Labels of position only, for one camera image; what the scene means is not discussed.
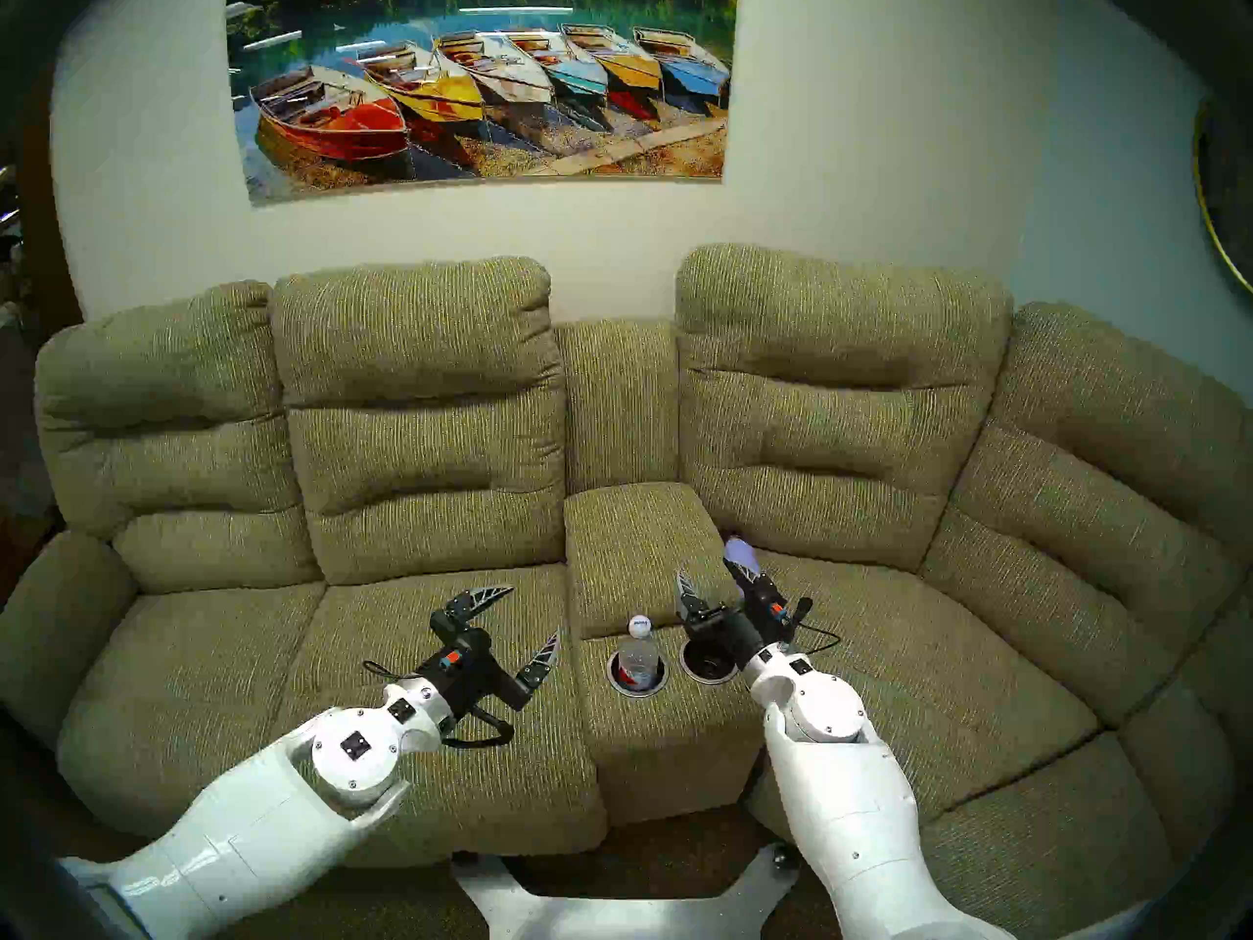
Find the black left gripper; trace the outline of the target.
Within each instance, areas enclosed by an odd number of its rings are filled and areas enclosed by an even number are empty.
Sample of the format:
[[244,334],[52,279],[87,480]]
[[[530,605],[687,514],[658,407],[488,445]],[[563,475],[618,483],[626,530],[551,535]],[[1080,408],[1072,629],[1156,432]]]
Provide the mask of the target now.
[[437,723],[459,723],[470,717],[500,723],[480,702],[492,696],[512,711],[521,711],[558,666],[560,634],[553,634],[517,673],[499,666],[487,632],[470,623],[514,587],[477,587],[456,594],[444,605],[444,620],[431,620],[441,648],[417,669],[416,698]]

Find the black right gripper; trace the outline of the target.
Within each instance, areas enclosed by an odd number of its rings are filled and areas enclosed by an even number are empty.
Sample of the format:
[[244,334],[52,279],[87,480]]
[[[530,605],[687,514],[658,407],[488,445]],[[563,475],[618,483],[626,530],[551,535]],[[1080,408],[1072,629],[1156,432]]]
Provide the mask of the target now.
[[713,650],[744,669],[767,645],[793,640],[798,619],[756,563],[729,560],[729,573],[743,600],[713,605],[702,598],[690,577],[675,572],[675,613],[685,622],[689,642]]

